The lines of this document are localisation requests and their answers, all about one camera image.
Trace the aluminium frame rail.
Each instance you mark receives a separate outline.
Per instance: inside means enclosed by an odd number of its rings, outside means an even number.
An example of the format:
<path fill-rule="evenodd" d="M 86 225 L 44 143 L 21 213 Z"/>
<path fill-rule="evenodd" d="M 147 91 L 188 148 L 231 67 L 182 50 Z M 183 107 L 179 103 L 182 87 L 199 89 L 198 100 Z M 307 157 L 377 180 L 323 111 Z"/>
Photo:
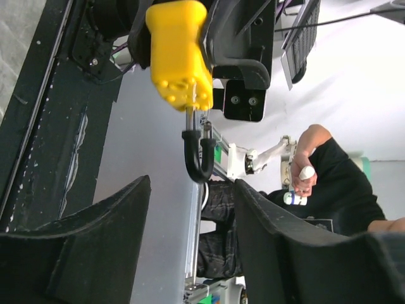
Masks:
<path fill-rule="evenodd" d="M 216 146 L 213 150 L 213 177 L 227 177 L 226 162 L 228 142 L 209 121 L 209 113 L 199 111 L 186 115 L 186 129 L 196 129 L 202 138 L 212 138 Z M 204 186 L 194 184 L 190 203 L 189 224 L 187 231 L 187 246 L 185 254 L 185 279 L 182 303 L 200 303 L 210 295 L 209 287 L 203 280 L 197 278 L 197 254 L 200 235 L 214 230 L 215 225 L 210 221 L 201 220 L 201 207 L 204 202 Z"/>

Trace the person in black shirt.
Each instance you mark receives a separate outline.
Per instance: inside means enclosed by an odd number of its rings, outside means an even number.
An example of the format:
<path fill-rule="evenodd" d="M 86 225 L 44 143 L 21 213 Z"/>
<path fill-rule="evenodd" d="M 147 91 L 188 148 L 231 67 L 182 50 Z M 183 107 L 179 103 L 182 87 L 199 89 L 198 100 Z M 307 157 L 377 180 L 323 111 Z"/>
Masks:
<path fill-rule="evenodd" d="M 384 215 L 366 175 L 322 125 L 310 125 L 300 136 L 290 165 L 292 192 L 307 199 L 288 205 L 285 190 L 262 196 L 309 224 L 343 236 L 363 232 L 404 232 L 404 219 Z M 201 218 L 216 229 L 199 236 L 197 276 L 228 279 L 243 275 L 234 203 L 235 184 L 204 184 Z"/>

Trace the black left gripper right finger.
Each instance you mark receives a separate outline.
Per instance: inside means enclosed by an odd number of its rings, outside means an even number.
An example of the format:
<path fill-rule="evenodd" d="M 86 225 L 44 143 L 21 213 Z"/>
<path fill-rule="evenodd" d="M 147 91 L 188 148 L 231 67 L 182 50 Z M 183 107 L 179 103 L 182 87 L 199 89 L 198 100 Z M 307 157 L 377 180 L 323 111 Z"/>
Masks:
<path fill-rule="evenodd" d="M 237 180 L 235 218 L 249 303 L 403 303 L 404 234 L 341 236 Z"/>

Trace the yellow padlock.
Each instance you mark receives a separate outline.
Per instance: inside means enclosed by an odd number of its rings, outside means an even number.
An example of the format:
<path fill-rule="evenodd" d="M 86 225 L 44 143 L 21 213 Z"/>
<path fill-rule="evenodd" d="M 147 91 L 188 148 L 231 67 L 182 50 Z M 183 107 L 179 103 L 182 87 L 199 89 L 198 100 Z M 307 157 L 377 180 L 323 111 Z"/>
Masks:
<path fill-rule="evenodd" d="M 213 78 L 199 45 L 208 13 L 199 1 L 171 1 L 147 9 L 151 34 L 151 80 L 172 108 L 186 115 L 184 159 L 189 177 L 206 182 L 214 167 L 211 128 L 201 134 L 197 113 L 213 107 Z"/>

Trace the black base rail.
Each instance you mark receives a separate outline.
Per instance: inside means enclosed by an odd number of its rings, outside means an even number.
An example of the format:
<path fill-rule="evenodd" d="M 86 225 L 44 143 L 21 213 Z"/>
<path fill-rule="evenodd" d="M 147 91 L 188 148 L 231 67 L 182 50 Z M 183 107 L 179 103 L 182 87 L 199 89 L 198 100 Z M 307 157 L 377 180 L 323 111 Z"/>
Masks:
<path fill-rule="evenodd" d="M 128 1 L 47 1 L 1 123 L 1 230 L 92 204 L 122 81 L 111 52 Z"/>

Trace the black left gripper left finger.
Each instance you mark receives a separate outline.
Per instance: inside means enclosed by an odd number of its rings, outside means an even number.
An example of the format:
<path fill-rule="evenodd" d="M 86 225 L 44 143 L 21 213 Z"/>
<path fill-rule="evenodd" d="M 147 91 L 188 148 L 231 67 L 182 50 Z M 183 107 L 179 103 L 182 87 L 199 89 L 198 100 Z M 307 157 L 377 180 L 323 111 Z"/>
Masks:
<path fill-rule="evenodd" d="M 151 195 L 142 176 L 68 217 L 1 234 L 2 303 L 129 303 Z"/>

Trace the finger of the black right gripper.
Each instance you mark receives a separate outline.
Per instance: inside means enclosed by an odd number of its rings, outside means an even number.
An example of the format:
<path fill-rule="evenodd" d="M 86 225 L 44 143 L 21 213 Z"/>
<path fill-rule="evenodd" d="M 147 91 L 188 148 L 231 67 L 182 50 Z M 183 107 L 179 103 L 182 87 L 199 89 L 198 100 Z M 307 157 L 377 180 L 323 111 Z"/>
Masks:
<path fill-rule="evenodd" d="M 143 70 L 150 66 L 151 35 L 146 27 L 146 11 L 152 1 L 128 1 L 131 29 L 128 35 L 128 50 L 136 65 Z"/>
<path fill-rule="evenodd" d="M 201 31 L 205 64 L 214 79 L 241 80 L 246 89 L 271 82 L 275 1 L 204 1 Z"/>

